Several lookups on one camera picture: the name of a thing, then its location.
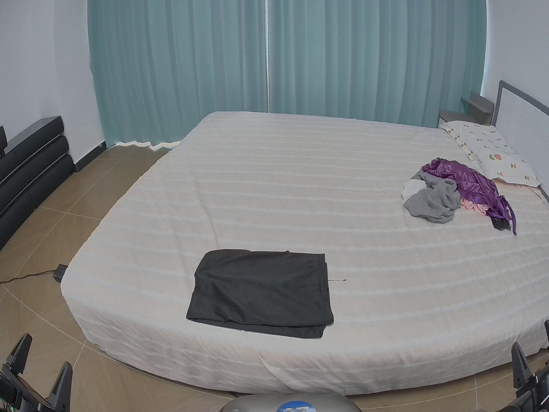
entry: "tile floor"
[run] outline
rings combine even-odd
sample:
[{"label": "tile floor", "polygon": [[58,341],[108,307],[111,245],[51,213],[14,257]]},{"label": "tile floor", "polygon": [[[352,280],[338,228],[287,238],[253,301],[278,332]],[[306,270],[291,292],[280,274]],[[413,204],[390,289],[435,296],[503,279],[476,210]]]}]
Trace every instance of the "tile floor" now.
[{"label": "tile floor", "polygon": [[[0,281],[69,264],[100,220],[167,150],[114,147],[67,179],[0,251]],[[46,396],[63,361],[74,367],[72,410],[217,412],[234,395],[172,382],[112,360],[86,340],[50,275],[0,286],[0,359],[33,337],[24,378]],[[547,351],[529,358],[542,367]],[[372,412],[488,412],[514,398],[510,364],[441,385],[357,395]]]}]

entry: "purple fabric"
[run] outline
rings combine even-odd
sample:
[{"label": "purple fabric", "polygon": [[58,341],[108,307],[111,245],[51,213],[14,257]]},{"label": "purple fabric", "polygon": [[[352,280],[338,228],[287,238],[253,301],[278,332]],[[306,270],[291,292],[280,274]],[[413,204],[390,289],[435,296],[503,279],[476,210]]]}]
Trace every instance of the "purple fabric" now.
[{"label": "purple fabric", "polygon": [[456,182],[461,198],[476,204],[486,204],[488,206],[486,215],[489,217],[512,220],[513,233],[517,234],[514,212],[505,197],[499,195],[498,188],[490,179],[458,161],[440,158],[425,165],[422,170],[441,179],[451,179]]}]

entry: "curtain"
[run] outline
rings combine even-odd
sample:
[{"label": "curtain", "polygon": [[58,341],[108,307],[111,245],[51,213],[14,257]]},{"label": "curtain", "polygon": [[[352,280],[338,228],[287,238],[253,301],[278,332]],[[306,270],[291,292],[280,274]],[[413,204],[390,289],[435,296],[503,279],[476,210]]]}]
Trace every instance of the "curtain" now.
[{"label": "curtain", "polygon": [[181,140],[217,110],[267,111],[264,0],[88,0],[108,145]]},{"label": "curtain", "polygon": [[436,127],[485,48],[486,0],[268,0],[270,110]]}]

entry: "white pillow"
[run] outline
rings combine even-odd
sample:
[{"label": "white pillow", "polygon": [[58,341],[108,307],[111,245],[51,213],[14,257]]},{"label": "white pillow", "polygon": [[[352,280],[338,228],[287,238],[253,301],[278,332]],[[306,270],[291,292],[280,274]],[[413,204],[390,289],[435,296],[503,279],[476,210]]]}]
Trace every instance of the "white pillow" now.
[{"label": "white pillow", "polygon": [[477,171],[487,178],[533,187],[540,185],[534,169],[509,146],[496,127],[455,120],[441,124],[440,128],[453,137]]}]

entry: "drawstring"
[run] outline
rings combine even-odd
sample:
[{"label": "drawstring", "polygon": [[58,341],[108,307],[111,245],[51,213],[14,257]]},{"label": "drawstring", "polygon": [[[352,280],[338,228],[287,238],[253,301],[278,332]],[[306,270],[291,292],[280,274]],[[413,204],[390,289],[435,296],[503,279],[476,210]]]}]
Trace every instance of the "drawstring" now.
[{"label": "drawstring", "polygon": [[509,204],[509,202],[505,199],[504,196],[501,196],[501,201],[503,202],[503,204],[505,205],[505,208],[506,209],[509,209],[509,212],[511,213],[511,220],[513,222],[513,235],[516,235],[517,234],[517,220],[514,216],[514,212],[513,212],[513,208],[511,208],[511,205]]}]

